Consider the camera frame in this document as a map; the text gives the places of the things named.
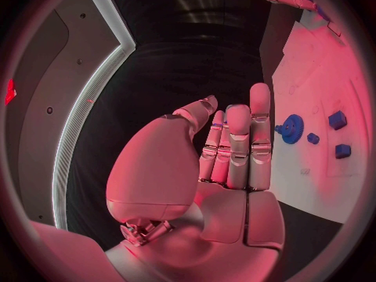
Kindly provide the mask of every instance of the blue gear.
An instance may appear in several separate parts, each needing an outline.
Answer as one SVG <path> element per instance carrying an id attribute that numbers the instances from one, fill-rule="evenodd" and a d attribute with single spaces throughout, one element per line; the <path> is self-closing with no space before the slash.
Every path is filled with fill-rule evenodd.
<path id="1" fill-rule="evenodd" d="M 275 131 L 282 135 L 283 141 L 287 144 L 297 143 L 303 135 L 304 121 L 299 115 L 292 114 L 283 125 L 277 125 Z"/>

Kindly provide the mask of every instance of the red light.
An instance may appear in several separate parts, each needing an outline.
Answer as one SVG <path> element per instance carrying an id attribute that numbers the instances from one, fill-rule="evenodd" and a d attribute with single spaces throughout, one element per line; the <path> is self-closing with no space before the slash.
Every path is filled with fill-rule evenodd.
<path id="1" fill-rule="evenodd" d="M 16 97 L 17 93 L 16 90 L 14 89 L 14 82 L 13 80 L 9 80 L 8 83 L 8 92 L 5 97 L 5 105 L 7 105 L 11 100 Z"/>

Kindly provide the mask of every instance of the red indicator light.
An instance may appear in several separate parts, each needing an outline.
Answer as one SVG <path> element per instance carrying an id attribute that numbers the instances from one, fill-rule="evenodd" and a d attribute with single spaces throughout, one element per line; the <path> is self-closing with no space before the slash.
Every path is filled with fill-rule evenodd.
<path id="1" fill-rule="evenodd" d="M 6 93 L 6 97 L 5 97 L 5 105 L 7 105 L 9 102 L 11 102 L 11 100 L 16 97 L 17 93 L 16 93 L 16 90 L 14 89 L 14 82 L 13 80 L 9 80 L 9 83 L 8 83 L 8 91 Z"/>

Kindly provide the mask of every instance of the led light strip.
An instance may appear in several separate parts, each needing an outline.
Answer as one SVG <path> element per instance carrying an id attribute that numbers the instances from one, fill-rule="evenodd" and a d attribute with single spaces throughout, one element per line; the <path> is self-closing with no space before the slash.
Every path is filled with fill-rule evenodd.
<path id="1" fill-rule="evenodd" d="M 119 46 L 105 59 L 82 89 L 65 123 L 56 152 L 52 185 L 53 215 L 55 226 L 59 229 L 68 229 L 66 221 L 66 185 L 70 162 L 78 136 L 93 107 L 93 103 L 129 54 L 130 52 L 124 52 L 122 47 Z"/>

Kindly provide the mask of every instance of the blue cube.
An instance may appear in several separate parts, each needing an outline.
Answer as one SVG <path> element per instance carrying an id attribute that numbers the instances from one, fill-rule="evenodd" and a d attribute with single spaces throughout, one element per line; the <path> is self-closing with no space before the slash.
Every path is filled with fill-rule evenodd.
<path id="1" fill-rule="evenodd" d="M 339 130 L 340 128 L 347 125 L 346 116 L 341 111 L 334 113 L 333 115 L 329 116 L 329 125 L 333 127 L 335 130 Z"/>
<path id="2" fill-rule="evenodd" d="M 335 158 L 343 159 L 351 155 L 351 146 L 346 144 L 340 144 L 335 147 Z"/>

